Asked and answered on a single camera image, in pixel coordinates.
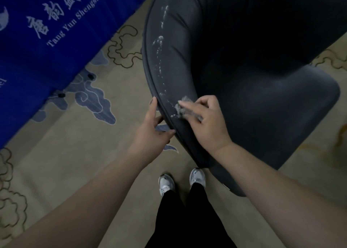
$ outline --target shoe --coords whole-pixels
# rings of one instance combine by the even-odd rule
[[[190,186],[193,186],[194,183],[199,183],[206,187],[206,177],[205,173],[200,168],[195,168],[191,171],[189,176]]]
[[[164,193],[169,190],[175,191],[175,182],[168,174],[161,175],[159,177],[158,184],[161,196],[164,196]]]

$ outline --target blue cloth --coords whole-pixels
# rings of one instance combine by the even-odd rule
[[[144,0],[0,0],[0,148]]]

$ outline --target person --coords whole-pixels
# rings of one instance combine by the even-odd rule
[[[202,147],[231,174],[286,247],[347,246],[347,211],[234,144],[216,97],[179,103],[203,117],[200,122],[185,115]],[[154,97],[123,158],[113,161],[7,248],[97,247],[138,174],[158,157],[175,133],[155,130],[162,121],[162,117],[156,117],[156,108]],[[160,177],[163,197],[147,247],[234,247],[207,200],[203,172],[194,169],[190,183],[192,188],[184,207],[170,176]]]

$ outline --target black leather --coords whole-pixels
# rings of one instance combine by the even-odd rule
[[[144,30],[151,93],[199,167],[244,196],[175,104],[217,96],[232,140],[279,169],[339,97],[308,65],[347,31],[347,0],[154,0]]]

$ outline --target patterned carpet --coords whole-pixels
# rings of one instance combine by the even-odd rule
[[[141,53],[149,5],[147,0],[73,82],[55,92],[1,150],[1,247],[127,148],[151,99]],[[312,65],[337,80],[341,98],[281,172],[347,205],[347,34]],[[160,202],[158,176],[170,171],[184,192],[194,166],[180,143],[172,139],[135,181],[100,247],[144,247],[154,230]],[[210,174],[207,183],[210,201],[239,247],[283,247],[247,199],[229,193]]]

